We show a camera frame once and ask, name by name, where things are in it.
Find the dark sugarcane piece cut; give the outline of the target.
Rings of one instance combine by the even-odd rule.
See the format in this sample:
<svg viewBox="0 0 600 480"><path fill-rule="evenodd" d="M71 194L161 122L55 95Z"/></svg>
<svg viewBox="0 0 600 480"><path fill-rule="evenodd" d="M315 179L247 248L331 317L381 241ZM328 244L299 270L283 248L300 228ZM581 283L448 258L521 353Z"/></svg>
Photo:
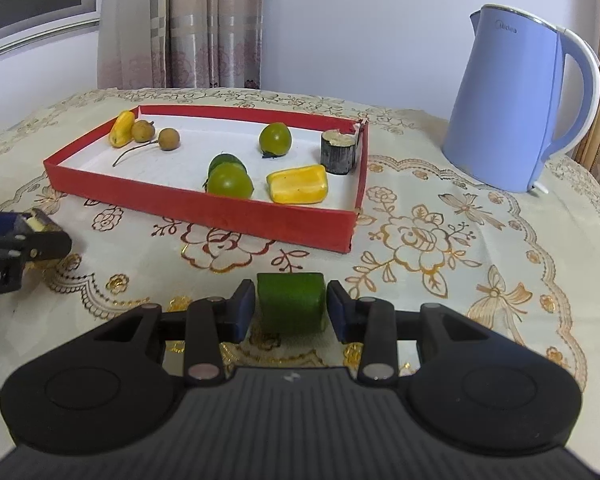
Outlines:
<svg viewBox="0 0 600 480"><path fill-rule="evenodd" d="M26 219L27 226L33 232L60 232L61 226L53 221L44 211L32 208Z"/></svg>

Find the green cucumber piece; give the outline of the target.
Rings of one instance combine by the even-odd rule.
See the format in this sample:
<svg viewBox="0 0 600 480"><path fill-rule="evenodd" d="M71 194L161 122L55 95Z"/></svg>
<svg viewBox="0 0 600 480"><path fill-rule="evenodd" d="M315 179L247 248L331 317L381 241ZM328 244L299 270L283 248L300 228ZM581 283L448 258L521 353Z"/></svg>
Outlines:
<svg viewBox="0 0 600 480"><path fill-rule="evenodd" d="M230 153L221 153L212 158L208 167L208 176L211 176L212 172L222 165L234 166L242 170L242 172L247 172L246 166L238 157Z"/></svg>
<svg viewBox="0 0 600 480"><path fill-rule="evenodd" d="M259 273L260 324L266 334L300 336L324 330L326 285L321 273Z"/></svg>

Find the yellow fruit piece small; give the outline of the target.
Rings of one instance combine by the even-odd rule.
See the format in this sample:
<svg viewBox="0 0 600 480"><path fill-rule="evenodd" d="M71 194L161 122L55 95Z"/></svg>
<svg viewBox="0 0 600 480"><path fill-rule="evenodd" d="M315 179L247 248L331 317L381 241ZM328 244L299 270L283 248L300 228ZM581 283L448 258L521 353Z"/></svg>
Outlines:
<svg viewBox="0 0 600 480"><path fill-rule="evenodd" d="M125 110L117 117L108 134L109 144L113 148L123 148L132 142L132 128L135 122L135 114Z"/></svg>

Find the green round fruit near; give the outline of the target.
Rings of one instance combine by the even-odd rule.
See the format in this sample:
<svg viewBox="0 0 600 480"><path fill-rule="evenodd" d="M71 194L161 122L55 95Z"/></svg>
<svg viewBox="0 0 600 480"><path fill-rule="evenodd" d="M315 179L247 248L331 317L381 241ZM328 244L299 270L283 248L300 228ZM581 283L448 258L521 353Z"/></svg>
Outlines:
<svg viewBox="0 0 600 480"><path fill-rule="evenodd" d="M222 165L208 177L206 192L216 196L249 200L253 193L253 184L246 172L234 166Z"/></svg>

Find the green round fruit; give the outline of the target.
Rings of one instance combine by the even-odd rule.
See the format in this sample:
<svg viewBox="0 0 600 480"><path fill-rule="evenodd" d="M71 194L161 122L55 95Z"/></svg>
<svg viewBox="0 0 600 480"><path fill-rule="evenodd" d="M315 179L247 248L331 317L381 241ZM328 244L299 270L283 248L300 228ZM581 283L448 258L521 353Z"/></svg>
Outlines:
<svg viewBox="0 0 600 480"><path fill-rule="evenodd" d="M208 177L206 192L216 196L249 200L253 193L253 184L246 172L234 166L222 165Z"/></svg>
<svg viewBox="0 0 600 480"><path fill-rule="evenodd" d="M292 135L283 122L272 122L265 126L259 136L259 146L263 158L285 156L292 145Z"/></svg>

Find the yellow fruit piece large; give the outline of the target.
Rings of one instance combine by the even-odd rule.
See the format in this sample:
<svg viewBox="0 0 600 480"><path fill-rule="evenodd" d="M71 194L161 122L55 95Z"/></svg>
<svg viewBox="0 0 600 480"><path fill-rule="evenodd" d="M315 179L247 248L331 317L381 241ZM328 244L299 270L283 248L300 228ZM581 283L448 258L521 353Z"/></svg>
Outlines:
<svg viewBox="0 0 600 480"><path fill-rule="evenodd" d="M266 177L268 194L276 204L321 203L328 194L326 170L322 165L289 168Z"/></svg>

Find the green cucumber piece in tray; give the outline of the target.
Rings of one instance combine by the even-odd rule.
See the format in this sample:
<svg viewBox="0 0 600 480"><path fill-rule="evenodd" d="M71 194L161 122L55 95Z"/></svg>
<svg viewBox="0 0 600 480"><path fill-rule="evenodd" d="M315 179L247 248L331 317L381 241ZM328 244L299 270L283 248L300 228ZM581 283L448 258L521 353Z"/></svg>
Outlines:
<svg viewBox="0 0 600 480"><path fill-rule="evenodd" d="M212 158L208 167L208 176L211 176L212 172L222 165L234 166L242 170L242 172L247 172L246 166L238 157L230 153L221 153Z"/></svg>

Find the brown longan fruit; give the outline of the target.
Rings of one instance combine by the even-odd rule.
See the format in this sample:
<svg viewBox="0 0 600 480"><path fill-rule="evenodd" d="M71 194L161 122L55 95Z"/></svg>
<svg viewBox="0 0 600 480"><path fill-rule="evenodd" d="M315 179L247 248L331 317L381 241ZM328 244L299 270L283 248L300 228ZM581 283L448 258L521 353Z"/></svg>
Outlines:
<svg viewBox="0 0 600 480"><path fill-rule="evenodd" d="M155 139L156 130L152 122L137 119L131 129L132 139L136 143L148 143Z"/></svg>

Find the red shallow tray box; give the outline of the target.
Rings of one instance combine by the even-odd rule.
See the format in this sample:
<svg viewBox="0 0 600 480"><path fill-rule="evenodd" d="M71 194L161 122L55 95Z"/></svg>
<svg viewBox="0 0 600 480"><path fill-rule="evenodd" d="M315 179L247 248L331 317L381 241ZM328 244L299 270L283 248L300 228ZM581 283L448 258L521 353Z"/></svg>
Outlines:
<svg viewBox="0 0 600 480"><path fill-rule="evenodd" d="M105 122L45 159L52 187L209 228L350 252L365 192L370 130L366 120L217 105L140 104L133 113L158 129L178 130L180 147L163 153L148 146L126 154L113 167L124 151L109 144L112 125ZM259 136L272 122L289 128L292 145L283 157L263 158ZM266 187L268 174L316 164L321 135L330 129L358 135L356 164L350 174L329 176L328 194L317 205L273 203ZM250 200L204 192L208 166L220 153L233 154L246 166L254 185Z"/></svg>

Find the brown longan with stem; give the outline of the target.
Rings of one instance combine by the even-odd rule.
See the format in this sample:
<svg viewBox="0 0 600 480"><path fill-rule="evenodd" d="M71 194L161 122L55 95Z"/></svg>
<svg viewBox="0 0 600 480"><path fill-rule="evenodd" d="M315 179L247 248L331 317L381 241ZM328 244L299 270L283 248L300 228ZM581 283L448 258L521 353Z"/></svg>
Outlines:
<svg viewBox="0 0 600 480"><path fill-rule="evenodd" d="M180 144L181 137L178 133L178 130L175 130L173 128L164 128L158 133L156 140L149 141L148 143L136 146L135 148L129 148L112 163L112 166L117 166L117 164L122 161L122 158L126 154L129 154L132 151L139 150L140 148L147 148L149 145L157 145L161 151L170 152L176 150L180 146Z"/></svg>

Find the dark sugarcane stump piece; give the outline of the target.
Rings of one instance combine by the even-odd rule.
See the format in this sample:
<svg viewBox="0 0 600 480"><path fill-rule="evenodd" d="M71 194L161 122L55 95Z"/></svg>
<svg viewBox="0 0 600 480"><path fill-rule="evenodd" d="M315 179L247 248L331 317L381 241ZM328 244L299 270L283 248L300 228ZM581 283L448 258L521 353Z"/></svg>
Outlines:
<svg viewBox="0 0 600 480"><path fill-rule="evenodd" d="M321 135L321 164L329 174L350 174L356 162L358 135L342 133L337 129L324 131Z"/></svg>

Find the embroidered cream tablecloth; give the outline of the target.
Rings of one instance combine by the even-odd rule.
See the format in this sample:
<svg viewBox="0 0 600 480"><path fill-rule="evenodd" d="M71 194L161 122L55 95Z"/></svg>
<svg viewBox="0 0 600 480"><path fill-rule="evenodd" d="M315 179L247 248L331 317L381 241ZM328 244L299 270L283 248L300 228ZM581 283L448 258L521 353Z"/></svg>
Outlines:
<svg viewBox="0 0 600 480"><path fill-rule="evenodd" d="M350 252L140 214L50 186L48 155L140 103L366 119L366 195ZM144 301L177 311L260 273L320 272L353 297L405 310L440 302L561 365L583 391L570 448L600 469L600 186L557 157L540 194L488 188L444 159L445 127L421 110L237 89L96 90L39 110L0 134L0 210L44 211L73 248L0 296L0 387L19 365Z"/></svg>

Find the green round fruit far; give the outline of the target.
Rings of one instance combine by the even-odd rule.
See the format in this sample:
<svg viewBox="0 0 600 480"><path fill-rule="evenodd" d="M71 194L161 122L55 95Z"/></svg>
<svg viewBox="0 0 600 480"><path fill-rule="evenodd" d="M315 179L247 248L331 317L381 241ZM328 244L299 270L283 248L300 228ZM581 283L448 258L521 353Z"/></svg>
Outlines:
<svg viewBox="0 0 600 480"><path fill-rule="evenodd" d="M285 156L292 145L292 135L283 122L272 122L265 126L259 136L259 146L263 158Z"/></svg>

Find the blue electric kettle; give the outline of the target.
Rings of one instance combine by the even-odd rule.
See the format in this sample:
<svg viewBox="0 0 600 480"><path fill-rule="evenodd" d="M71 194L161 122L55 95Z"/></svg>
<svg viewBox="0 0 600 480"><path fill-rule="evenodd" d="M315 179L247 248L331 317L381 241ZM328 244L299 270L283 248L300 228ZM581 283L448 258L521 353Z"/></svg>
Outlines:
<svg viewBox="0 0 600 480"><path fill-rule="evenodd" d="M512 193L539 184L545 163L574 148L600 105L600 60L579 35L526 11L487 3L471 14L474 43L442 143L448 161ZM579 67L576 119L555 133L565 62Z"/></svg>

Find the beige floral curtain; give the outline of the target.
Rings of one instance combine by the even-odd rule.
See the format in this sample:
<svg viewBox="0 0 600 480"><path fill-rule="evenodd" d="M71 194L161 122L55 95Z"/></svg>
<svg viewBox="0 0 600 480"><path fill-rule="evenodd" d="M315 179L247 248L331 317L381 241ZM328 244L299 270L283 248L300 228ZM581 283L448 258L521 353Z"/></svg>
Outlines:
<svg viewBox="0 0 600 480"><path fill-rule="evenodd" d="M263 0L102 0L102 88L251 88L261 79Z"/></svg>

